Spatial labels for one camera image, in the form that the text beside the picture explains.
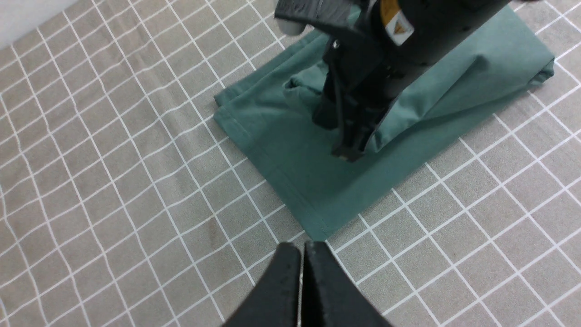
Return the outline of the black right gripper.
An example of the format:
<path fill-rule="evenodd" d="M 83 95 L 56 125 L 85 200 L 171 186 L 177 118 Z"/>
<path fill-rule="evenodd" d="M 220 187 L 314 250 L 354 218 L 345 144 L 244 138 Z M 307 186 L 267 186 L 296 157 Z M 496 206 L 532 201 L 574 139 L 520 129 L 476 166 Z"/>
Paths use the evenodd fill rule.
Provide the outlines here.
<path fill-rule="evenodd" d="M 323 61 L 328 72 L 313 122 L 338 131 L 334 157 L 355 162 L 404 89 L 409 65 L 391 43 L 357 32 L 330 35 Z"/>

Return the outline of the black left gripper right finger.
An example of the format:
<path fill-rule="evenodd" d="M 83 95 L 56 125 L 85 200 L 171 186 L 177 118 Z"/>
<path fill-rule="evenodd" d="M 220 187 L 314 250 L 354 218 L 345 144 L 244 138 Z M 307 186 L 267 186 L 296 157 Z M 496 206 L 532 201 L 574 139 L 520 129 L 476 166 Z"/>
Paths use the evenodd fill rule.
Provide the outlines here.
<path fill-rule="evenodd" d="M 348 278 L 325 242 L 305 244 L 301 325 L 391 326 Z"/>

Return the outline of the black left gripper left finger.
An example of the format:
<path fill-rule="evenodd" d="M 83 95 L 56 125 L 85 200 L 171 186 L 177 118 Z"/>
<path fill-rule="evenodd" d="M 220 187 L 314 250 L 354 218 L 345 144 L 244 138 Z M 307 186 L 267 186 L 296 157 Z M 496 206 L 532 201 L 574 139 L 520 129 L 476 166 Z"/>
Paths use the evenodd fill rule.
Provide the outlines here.
<path fill-rule="evenodd" d="M 225 327 L 295 327 L 298 320 L 301 253 L 280 243 L 260 280 Z"/>

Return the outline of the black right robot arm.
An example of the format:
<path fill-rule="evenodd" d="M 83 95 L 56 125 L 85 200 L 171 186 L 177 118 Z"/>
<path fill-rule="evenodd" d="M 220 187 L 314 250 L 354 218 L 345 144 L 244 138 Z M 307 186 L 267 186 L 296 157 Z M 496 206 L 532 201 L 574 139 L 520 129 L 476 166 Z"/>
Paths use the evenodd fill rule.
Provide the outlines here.
<path fill-rule="evenodd" d="M 361 158 L 397 97 L 506 6 L 506 0 L 314 0 L 295 20 L 330 37 L 313 121 L 337 128 L 334 157 Z"/>

